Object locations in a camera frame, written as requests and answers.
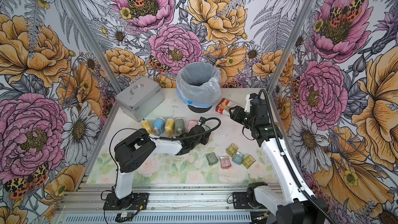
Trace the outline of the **pink pencil sharpener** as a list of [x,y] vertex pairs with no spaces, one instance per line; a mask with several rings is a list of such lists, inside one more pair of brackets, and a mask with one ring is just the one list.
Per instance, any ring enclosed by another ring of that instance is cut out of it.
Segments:
[[197,120],[190,120],[187,126],[187,132],[190,132],[198,124]]

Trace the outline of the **grey green shavings tray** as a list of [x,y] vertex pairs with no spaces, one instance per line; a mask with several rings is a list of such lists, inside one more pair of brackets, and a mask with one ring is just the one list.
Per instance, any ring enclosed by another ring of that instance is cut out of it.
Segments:
[[207,161],[208,161],[208,165],[209,165],[209,166],[213,166],[213,165],[217,164],[218,161],[219,161],[218,158],[217,158],[217,156],[216,156],[216,154],[215,154],[214,152],[208,153],[208,154],[206,155],[206,159],[207,159]]

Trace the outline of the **dark green pencil sharpener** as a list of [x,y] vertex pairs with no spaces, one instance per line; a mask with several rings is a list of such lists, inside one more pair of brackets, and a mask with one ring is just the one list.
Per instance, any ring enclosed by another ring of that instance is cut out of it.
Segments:
[[175,133],[177,135],[182,135],[185,134],[186,129],[185,129],[185,124],[182,118],[177,118],[175,119]]

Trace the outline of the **yellow pencil sharpener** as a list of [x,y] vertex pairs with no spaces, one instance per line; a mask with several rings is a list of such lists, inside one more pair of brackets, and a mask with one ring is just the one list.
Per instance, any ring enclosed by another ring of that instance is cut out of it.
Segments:
[[174,130],[175,130],[175,122],[172,118],[168,118],[165,123],[165,132],[167,133],[169,138],[174,134]]
[[141,125],[142,125],[142,128],[145,129],[148,134],[154,135],[154,131],[153,131],[152,126],[148,120],[143,120],[141,122]]

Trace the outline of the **yellow transparent shavings tray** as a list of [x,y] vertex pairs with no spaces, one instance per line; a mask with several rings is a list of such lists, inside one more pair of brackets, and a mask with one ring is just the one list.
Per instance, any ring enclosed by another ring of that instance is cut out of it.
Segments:
[[226,153],[230,156],[233,157],[234,154],[238,151],[238,147],[235,144],[231,144],[227,149]]

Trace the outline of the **pink transparent shavings tray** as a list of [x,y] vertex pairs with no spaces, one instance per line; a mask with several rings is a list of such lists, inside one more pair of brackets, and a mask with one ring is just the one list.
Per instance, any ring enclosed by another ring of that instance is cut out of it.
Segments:
[[221,156],[220,157],[220,167],[223,170],[229,169],[231,167],[231,162],[229,156]]

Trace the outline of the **blue transparent shavings tray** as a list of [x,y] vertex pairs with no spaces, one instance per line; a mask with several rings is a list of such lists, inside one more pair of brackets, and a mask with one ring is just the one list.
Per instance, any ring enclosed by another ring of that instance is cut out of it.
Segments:
[[233,156],[232,156],[232,161],[233,161],[235,164],[241,165],[241,164],[243,163],[244,156],[245,156],[245,155],[244,155],[243,153],[241,153],[241,152],[239,152],[239,151],[236,151],[236,152],[233,154]]

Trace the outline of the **blue pencil sharpener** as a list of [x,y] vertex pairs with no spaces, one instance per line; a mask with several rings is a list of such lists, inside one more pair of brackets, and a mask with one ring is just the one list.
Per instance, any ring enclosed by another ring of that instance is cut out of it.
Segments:
[[157,136],[165,132],[165,120],[163,118],[159,117],[154,121],[153,131]]

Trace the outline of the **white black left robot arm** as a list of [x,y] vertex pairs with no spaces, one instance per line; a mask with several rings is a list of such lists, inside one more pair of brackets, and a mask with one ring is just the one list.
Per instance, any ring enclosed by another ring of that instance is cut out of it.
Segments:
[[202,124],[194,126],[189,133],[176,138],[168,138],[149,134],[146,129],[136,129],[133,134],[119,142],[110,153],[117,166],[115,185],[106,197],[103,210],[118,211],[132,209],[136,200],[147,197],[134,196],[132,183],[134,172],[141,167],[153,153],[182,156],[189,153],[199,144],[206,145],[210,134],[218,129],[205,130]]

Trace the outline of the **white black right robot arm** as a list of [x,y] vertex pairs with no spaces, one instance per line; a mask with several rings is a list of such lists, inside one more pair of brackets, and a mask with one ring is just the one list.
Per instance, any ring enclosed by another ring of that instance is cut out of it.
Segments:
[[246,96],[246,106],[229,109],[230,118],[251,132],[252,139],[267,154],[275,170],[281,192],[264,182],[248,186],[248,202],[264,206],[271,213],[267,219],[275,224],[323,224],[328,220],[329,206],[317,198],[296,168],[275,124],[269,99],[264,90]]

